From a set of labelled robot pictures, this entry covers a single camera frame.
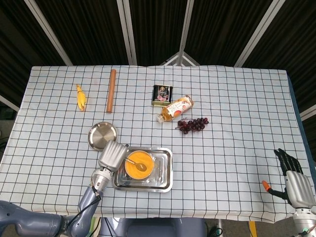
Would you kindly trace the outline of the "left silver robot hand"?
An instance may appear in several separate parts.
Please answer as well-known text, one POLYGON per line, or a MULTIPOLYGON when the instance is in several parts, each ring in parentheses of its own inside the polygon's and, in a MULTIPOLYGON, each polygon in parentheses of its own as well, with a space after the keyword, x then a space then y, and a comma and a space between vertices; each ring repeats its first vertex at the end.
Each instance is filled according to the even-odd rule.
POLYGON ((115 141, 109 141, 98 159, 98 164, 102 168, 116 172, 126 157, 127 151, 128 146, 115 141))

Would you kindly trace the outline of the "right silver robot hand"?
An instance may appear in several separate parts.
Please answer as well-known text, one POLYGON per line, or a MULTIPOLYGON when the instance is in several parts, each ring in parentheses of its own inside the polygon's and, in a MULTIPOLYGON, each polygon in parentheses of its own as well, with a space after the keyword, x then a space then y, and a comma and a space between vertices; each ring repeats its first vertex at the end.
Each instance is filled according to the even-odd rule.
POLYGON ((293 208, 312 208, 316 206, 311 184, 307 176, 303 173, 298 159, 289 155, 282 149, 274 150, 277 156, 282 173, 285 178, 285 189, 283 192, 276 191, 263 181, 262 185, 269 194, 286 200, 293 208))

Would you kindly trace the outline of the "clear plastic spoon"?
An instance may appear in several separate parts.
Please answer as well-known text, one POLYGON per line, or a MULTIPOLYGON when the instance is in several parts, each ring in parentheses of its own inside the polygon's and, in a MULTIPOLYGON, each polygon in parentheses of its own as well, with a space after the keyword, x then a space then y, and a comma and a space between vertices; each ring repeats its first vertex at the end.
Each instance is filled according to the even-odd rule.
POLYGON ((134 165, 138 170, 142 171, 142 172, 145 172, 147 170, 147 167, 143 164, 143 163, 137 163, 137 162, 134 162, 128 158, 125 158, 125 161, 131 163, 132 165, 134 165))

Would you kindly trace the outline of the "white bowl of orange powder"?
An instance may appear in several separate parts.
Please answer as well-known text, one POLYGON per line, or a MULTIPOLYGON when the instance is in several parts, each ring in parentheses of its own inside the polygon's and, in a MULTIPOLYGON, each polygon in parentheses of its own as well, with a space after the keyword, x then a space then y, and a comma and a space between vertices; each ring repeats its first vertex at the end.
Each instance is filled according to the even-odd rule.
POLYGON ((136 165, 126 161, 124 168, 126 173, 132 179, 141 180, 147 178, 152 173, 154 168, 154 160, 149 153, 137 150, 130 153, 127 158, 135 163, 142 163, 146 167, 145 171, 141 171, 136 167, 136 165))

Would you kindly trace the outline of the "rectangular steel tray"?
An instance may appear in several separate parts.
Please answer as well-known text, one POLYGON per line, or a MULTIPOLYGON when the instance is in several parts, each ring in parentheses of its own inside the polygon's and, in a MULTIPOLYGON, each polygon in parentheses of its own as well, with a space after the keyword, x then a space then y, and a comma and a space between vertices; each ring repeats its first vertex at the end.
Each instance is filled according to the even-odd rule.
POLYGON ((151 155, 154 166, 150 175, 143 179, 134 179, 125 170, 124 161, 112 179, 113 187, 124 191, 166 193, 173 184, 173 156, 168 148, 130 147, 128 155, 133 152, 146 152, 151 155))

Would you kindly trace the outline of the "round steel plate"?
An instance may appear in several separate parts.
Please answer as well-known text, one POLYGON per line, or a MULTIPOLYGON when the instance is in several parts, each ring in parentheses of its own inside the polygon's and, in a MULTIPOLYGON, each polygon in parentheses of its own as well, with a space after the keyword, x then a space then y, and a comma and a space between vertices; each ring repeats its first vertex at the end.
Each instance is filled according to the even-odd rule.
POLYGON ((87 139, 90 147, 97 151, 103 151, 108 141, 116 141, 117 129, 109 122, 103 121, 93 125, 87 139))

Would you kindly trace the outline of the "wooden rolling pin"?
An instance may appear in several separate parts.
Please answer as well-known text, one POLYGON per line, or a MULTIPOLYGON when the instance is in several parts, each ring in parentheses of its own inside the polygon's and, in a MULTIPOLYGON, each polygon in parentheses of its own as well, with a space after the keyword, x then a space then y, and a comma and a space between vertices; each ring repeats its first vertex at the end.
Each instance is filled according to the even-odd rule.
POLYGON ((116 73, 117 73, 117 71, 115 69, 111 69, 110 80, 109 80, 109 88, 108 88, 107 107, 106 107, 106 112, 107 113, 111 113, 112 109, 113 109, 116 73))

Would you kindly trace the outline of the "yellow rubber chicken toy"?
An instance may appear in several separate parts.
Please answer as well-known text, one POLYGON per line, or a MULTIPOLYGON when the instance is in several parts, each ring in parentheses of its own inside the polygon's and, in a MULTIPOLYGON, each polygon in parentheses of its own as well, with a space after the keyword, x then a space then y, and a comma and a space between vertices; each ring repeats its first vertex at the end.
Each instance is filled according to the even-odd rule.
POLYGON ((80 85, 76 85, 77 89, 77 105, 81 111, 84 111, 86 109, 86 104, 87 104, 87 98, 85 93, 82 91, 80 85))

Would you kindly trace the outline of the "black square tin can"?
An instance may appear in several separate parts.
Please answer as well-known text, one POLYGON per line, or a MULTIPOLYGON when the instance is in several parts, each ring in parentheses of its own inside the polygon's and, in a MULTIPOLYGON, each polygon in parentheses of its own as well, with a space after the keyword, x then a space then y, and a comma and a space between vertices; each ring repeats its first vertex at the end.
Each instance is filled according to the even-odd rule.
POLYGON ((152 105, 164 107, 172 102, 173 87, 169 85, 154 85, 152 105))

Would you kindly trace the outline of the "peach juice plastic bottle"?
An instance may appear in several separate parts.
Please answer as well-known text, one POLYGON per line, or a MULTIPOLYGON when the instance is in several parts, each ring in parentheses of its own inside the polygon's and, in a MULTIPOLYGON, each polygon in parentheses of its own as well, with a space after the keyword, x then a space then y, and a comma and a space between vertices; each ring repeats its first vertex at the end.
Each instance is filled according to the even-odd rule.
POLYGON ((163 123, 165 121, 172 121, 179 117, 194 105, 190 96, 186 95, 171 104, 163 107, 161 113, 157 116, 157 121, 163 123))

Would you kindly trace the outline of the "grey robot torso base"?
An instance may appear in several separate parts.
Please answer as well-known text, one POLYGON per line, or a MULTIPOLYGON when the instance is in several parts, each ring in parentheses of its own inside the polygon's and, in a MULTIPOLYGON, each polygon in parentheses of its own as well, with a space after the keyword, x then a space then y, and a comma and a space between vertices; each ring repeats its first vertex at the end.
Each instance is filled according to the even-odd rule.
POLYGON ((103 218, 98 237, 206 237, 201 218, 103 218))

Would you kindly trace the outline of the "purple grape bunch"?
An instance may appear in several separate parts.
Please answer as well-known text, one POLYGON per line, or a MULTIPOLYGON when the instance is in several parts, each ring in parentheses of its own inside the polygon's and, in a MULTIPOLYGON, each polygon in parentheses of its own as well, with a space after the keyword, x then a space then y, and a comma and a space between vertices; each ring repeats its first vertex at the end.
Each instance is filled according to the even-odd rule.
POLYGON ((188 134, 189 132, 204 130, 207 124, 209 124, 208 118, 182 119, 177 122, 176 129, 180 130, 183 134, 188 134))

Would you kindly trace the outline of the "white checkered tablecloth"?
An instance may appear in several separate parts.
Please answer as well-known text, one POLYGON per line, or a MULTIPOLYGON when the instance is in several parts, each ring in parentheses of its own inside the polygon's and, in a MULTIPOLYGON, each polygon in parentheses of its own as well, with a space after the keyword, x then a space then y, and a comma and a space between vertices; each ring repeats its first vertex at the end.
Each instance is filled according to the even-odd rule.
POLYGON ((114 110, 106 113, 111 66, 33 67, 0 164, 0 200, 34 212, 77 214, 100 153, 87 141, 107 121, 117 141, 173 153, 173 186, 166 193, 108 186, 100 216, 198 217, 276 222, 294 209, 265 192, 283 190, 274 150, 296 157, 309 179, 307 155, 288 76, 283 70, 223 66, 116 66, 114 110), (87 98, 77 105, 76 85, 87 98), (191 109, 160 123, 153 86, 173 87, 172 102, 188 95, 191 109), (208 118, 200 132, 176 129, 182 119, 208 118))

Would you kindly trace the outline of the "dark folding screen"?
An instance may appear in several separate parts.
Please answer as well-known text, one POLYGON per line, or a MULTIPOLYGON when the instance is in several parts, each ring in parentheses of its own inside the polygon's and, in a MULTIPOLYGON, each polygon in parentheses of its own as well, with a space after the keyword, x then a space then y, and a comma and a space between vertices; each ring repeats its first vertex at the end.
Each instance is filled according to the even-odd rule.
MULTIPOLYGON (((138 65, 159 65, 179 51, 190 0, 125 1, 138 65)), ((117 0, 0 0, 0 96, 13 105, 33 66, 65 65, 31 3, 73 65, 128 63, 117 0)), ((234 66, 264 22, 243 66, 287 70, 304 112, 316 105, 316 0, 194 0, 184 51, 201 65, 234 66)))

